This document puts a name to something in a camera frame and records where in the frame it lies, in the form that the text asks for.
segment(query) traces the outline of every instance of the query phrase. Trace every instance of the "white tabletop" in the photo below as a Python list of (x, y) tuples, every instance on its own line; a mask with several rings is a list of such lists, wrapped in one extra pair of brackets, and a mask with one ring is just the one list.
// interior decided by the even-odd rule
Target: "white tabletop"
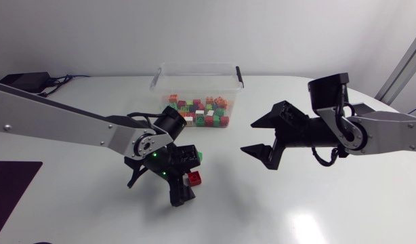
[[(49, 99), (104, 116), (149, 113), (151, 79), (77, 79)], [(203, 183), (180, 207), (152, 172), (128, 189), (132, 172), (114, 151), (0, 133), (0, 160), (43, 162), (0, 243), (416, 243), (416, 152), (350, 155), (323, 167), (309, 148), (288, 148), (270, 171), (240, 147), (273, 143), (273, 129), (250, 124), (274, 103), (315, 117), (309, 79), (244, 81), (229, 127), (189, 127), (175, 141), (203, 153), (194, 169)], [(348, 92), (352, 103), (393, 110)], [(328, 159), (330, 150), (318, 151)]]

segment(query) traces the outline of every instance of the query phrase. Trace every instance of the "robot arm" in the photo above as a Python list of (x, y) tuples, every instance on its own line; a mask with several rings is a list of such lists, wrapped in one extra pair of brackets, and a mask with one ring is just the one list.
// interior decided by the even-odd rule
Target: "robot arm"
[[(347, 73), (309, 82), (312, 108), (320, 117), (309, 118), (287, 101), (279, 102), (251, 124), (275, 129), (273, 147), (256, 144), (241, 150), (262, 161), (268, 169), (278, 169), (282, 153), (289, 147), (311, 147), (317, 161), (324, 166), (331, 166), (337, 157), (349, 154), (416, 151), (416, 117), (374, 111), (366, 104), (351, 105), (347, 83)], [(352, 116), (345, 117), (345, 106), (350, 107)], [(322, 160), (315, 149), (328, 146), (335, 147), (330, 162)]]
[(134, 170), (128, 187), (149, 169), (168, 181), (173, 206), (194, 198), (182, 177), (201, 164), (199, 154), (173, 143), (184, 118), (169, 107), (153, 124), (132, 116), (149, 115), (102, 117), (0, 84), (0, 132), (110, 148)]

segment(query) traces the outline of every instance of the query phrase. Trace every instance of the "red cube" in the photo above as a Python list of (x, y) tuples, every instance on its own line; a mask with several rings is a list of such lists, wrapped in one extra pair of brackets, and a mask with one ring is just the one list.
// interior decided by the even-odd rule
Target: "red cube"
[(205, 110), (205, 107), (203, 106), (203, 104), (197, 104), (197, 110)]
[(193, 117), (193, 122), (196, 122), (196, 113), (187, 113), (187, 117)]
[(229, 124), (229, 117), (223, 116), (220, 117), (220, 126), (228, 126)]
[(178, 101), (178, 109), (181, 109), (182, 106), (187, 106), (186, 101)]
[(205, 126), (214, 126), (214, 117), (206, 116), (205, 117)]
[(188, 173), (187, 176), (188, 181), (190, 182), (190, 186), (197, 186), (202, 184), (202, 178), (198, 171)]
[(169, 96), (169, 102), (170, 103), (177, 103), (178, 102), (178, 95), (177, 94), (173, 94)]

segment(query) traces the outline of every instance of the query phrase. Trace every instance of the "clear plastic bin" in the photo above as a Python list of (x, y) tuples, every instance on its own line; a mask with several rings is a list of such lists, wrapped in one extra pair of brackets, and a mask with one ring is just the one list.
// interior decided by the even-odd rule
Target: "clear plastic bin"
[(197, 127), (227, 127), (243, 88), (233, 63), (163, 63), (150, 86), (160, 111), (171, 106)]

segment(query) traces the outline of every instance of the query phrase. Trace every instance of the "power adapter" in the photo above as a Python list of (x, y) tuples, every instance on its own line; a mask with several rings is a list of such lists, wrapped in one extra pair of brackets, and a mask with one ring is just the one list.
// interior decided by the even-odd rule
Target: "power adapter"
[(47, 72), (10, 74), (0, 80), (0, 83), (26, 92), (40, 93), (47, 87), (50, 75)]

